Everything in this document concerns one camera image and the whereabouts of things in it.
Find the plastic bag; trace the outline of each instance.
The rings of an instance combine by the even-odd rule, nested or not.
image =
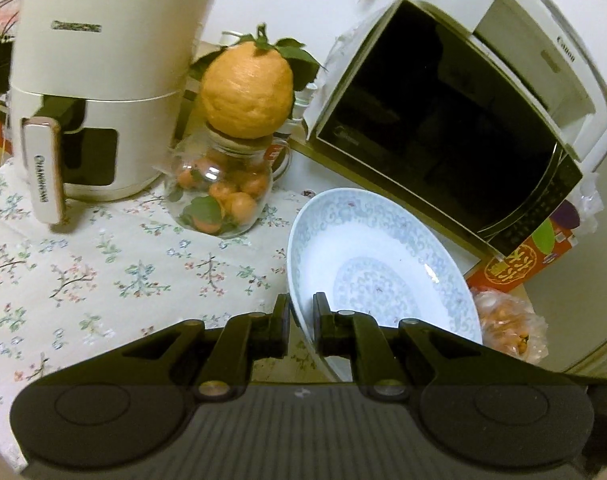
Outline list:
[[[570,202],[579,214],[579,226],[572,230],[575,236],[592,234],[597,230],[595,215],[603,211],[603,201],[597,190],[598,173],[587,174],[568,195]]]
[[[530,303],[487,287],[472,295],[485,346],[533,365],[548,355],[548,324]]]

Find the green leaf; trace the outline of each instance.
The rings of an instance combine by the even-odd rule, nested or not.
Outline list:
[[[257,25],[257,39],[264,38],[266,43],[268,42],[268,36],[266,35],[266,23],[260,23]]]
[[[184,207],[182,215],[198,219],[205,224],[220,224],[222,209],[219,203],[211,196],[198,196],[189,205]]]
[[[295,109],[295,85],[293,84],[293,105],[290,107],[290,113],[288,114],[288,119],[293,118],[294,109]]]
[[[297,46],[277,46],[276,49],[293,71],[293,86],[296,92],[314,81],[319,72],[319,63],[314,57]]]
[[[194,225],[192,224],[192,217],[188,216],[185,212],[180,214],[180,224],[188,229],[194,229]]]
[[[237,41],[235,45],[246,43],[246,41],[255,41],[255,37],[252,34],[244,34],[243,36],[239,37],[239,41]]]
[[[232,231],[233,229],[237,229],[237,224],[232,221],[231,218],[226,217],[224,223],[222,223],[221,232],[225,233],[227,231]]]
[[[263,38],[259,38],[258,40],[255,40],[255,46],[259,49],[259,50],[271,50],[274,48],[273,45],[269,44],[266,40],[264,40]]]
[[[281,38],[281,40],[275,43],[275,46],[296,46],[302,48],[305,47],[305,44],[299,43],[295,38]]]
[[[182,196],[183,196],[183,188],[181,186],[175,186],[175,189],[173,189],[172,191],[170,191],[170,193],[168,193],[168,196],[166,197],[166,199],[169,202],[178,202]]]
[[[204,76],[206,69],[210,66],[215,59],[217,59],[221,54],[226,51],[226,46],[221,47],[219,50],[215,50],[210,54],[206,54],[205,56],[200,57],[196,60],[192,65],[190,65],[190,76],[197,81],[201,81],[201,78]]]

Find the air fryer handle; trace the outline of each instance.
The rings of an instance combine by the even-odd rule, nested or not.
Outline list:
[[[37,220],[46,224],[59,224],[64,219],[60,134],[59,122],[50,117],[32,117],[23,125],[32,208]]]

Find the blue patterned bowl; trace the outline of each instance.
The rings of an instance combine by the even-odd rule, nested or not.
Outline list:
[[[312,340],[312,295],[382,326],[415,317],[481,343],[477,310],[443,245],[403,207],[362,189],[331,189],[301,210],[288,240],[288,286]]]

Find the white cloth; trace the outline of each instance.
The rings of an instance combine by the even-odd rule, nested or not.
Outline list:
[[[15,466],[8,413],[31,381],[184,319],[210,328],[269,312],[286,292],[290,226],[307,198],[275,190],[250,232],[221,240],[175,224],[161,185],[119,202],[68,199],[52,229],[32,215],[13,161],[0,168],[0,450]]]

